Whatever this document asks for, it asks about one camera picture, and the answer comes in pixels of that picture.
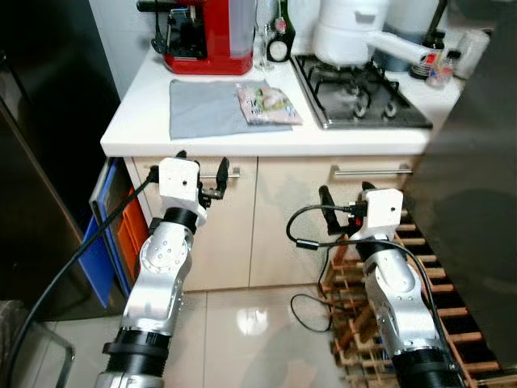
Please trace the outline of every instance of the metal chair leg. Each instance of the metal chair leg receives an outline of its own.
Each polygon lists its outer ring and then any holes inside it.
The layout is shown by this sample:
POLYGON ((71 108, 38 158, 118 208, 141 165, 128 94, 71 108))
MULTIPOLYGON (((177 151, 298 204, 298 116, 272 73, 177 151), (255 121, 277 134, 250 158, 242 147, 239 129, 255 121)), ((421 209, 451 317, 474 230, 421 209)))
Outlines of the metal chair leg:
POLYGON ((56 383, 56 388, 65 388, 66 381, 70 375, 70 370, 72 369, 72 364, 75 358, 74 346, 63 337, 57 335, 52 330, 49 330, 45 325, 34 323, 32 327, 34 327, 34 329, 41 335, 46 336, 65 350, 65 361, 63 362, 63 367, 61 368, 61 372, 59 373, 59 378, 56 383))

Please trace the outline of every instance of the refrigerator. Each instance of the refrigerator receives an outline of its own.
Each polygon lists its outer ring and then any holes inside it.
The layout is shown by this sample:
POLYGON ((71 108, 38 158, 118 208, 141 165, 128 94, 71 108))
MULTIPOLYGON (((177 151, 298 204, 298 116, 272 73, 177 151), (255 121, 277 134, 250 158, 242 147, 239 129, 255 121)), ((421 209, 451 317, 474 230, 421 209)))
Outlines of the refrigerator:
POLYGON ((405 186, 408 210, 500 365, 517 370, 517 2, 405 186))
MULTIPOLYGON (((27 308, 79 246, 120 101, 88 0, 0 3, 0 299, 27 308)), ((105 309, 77 264, 39 318, 105 309)))

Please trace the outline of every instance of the stove burner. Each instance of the stove burner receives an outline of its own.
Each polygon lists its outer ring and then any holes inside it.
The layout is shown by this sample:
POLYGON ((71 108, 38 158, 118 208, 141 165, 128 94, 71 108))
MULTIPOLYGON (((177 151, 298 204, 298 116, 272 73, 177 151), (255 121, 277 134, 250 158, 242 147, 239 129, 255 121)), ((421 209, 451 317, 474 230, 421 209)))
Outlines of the stove burner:
POLYGON ((337 68, 314 55, 292 58, 313 110, 326 129, 354 127, 432 128, 374 62, 337 68))

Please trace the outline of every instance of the plastic bag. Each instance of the plastic bag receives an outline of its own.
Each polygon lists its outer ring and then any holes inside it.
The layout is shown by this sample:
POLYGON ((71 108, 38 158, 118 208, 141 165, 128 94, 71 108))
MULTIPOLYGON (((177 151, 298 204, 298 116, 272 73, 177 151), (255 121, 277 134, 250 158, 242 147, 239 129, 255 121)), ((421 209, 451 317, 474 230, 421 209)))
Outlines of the plastic bag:
POLYGON ((237 96, 248 124, 302 124, 288 97, 275 87, 237 85, 237 96))

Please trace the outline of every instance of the cabinet drawer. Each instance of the cabinet drawer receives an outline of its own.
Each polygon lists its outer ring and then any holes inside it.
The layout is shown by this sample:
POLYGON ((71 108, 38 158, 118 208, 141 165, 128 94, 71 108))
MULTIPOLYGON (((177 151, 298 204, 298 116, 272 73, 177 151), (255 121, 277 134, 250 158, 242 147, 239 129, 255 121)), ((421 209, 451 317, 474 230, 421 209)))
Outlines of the cabinet drawer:
MULTIPOLYGON (((140 179, 145 179, 149 168, 162 159, 134 158, 140 179)), ((201 166, 203 185, 214 188, 221 158, 195 159, 201 166)), ((229 163, 230 178, 225 198, 212 201, 212 207, 207 209, 206 225, 194 236, 192 270, 185 280, 185 290, 248 285, 257 158, 229 158, 229 163)), ((145 198, 153 217, 163 217, 165 209, 156 184, 145 189, 145 198)))
MULTIPOLYGON (((255 201, 250 286, 293 285, 317 281, 324 249, 296 248, 285 234, 288 219, 299 208, 320 203, 318 189, 329 187, 337 205, 357 200, 367 180, 378 188, 400 188, 411 157, 260 158, 255 201)), ((338 214, 342 224, 346 215, 338 214)), ((299 217, 292 226, 295 237, 330 241, 320 211, 299 217)))

